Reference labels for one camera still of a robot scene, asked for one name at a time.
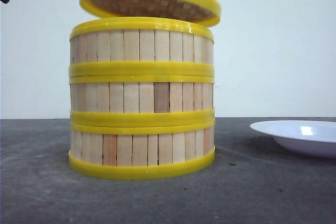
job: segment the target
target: stacked steamer tier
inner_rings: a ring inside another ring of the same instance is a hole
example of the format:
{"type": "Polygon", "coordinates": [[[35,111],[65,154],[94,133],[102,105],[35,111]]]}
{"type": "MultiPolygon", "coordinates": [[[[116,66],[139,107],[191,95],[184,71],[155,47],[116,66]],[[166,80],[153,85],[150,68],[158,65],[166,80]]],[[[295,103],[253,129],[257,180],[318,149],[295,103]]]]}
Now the stacked steamer tier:
{"type": "Polygon", "coordinates": [[[70,166],[107,179],[195,172],[215,158],[215,0],[80,0],[70,35],[70,166]]]}

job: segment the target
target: white dish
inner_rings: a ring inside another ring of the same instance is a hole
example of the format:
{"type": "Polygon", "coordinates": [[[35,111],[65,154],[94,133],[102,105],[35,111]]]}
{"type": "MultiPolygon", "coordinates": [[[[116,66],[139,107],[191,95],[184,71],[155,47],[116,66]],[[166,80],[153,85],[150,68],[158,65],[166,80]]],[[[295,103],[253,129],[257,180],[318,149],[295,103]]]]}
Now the white dish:
{"type": "Polygon", "coordinates": [[[250,127],[272,135],[291,152],[336,158],[336,122],[279,120],[253,123],[250,127]]]}

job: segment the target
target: woven bamboo lid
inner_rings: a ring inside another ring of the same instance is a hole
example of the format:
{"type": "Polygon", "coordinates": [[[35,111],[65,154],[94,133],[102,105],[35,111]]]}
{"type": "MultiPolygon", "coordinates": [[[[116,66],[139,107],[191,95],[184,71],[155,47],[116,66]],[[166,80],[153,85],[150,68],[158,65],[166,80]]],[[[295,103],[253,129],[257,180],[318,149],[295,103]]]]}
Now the woven bamboo lid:
{"type": "Polygon", "coordinates": [[[162,17],[203,26],[220,21],[216,0],[80,0],[83,9],[98,17],[162,17]]]}

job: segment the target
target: gray tabletop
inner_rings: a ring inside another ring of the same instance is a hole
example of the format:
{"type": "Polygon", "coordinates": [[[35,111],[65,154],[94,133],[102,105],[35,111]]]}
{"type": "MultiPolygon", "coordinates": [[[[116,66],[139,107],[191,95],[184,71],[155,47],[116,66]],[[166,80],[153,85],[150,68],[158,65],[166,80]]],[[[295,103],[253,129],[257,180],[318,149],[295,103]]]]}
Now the gray tabletop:
{"type": "Polygon", "coordinates": [[[219,118],[214,164],[142,181],[72,171],[69,120],[2,120],[1,223],[336,223],[336,159],[249,128],[264,120],[219,118]]]}

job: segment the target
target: white wall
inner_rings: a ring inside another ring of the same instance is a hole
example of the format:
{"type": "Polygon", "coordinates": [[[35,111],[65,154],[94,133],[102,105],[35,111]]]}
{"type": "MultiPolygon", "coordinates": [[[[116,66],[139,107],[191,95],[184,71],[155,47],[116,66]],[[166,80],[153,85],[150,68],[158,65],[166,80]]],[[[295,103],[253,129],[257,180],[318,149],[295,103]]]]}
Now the white wall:
{"type": "MultiPolygon", "coordinates": [[[[217,116],[336,116],[336,0],[218,0],[217,116]]],[[[1,11],[1,117],[68,118],[78,0],[10,0],[1,11]]]]}

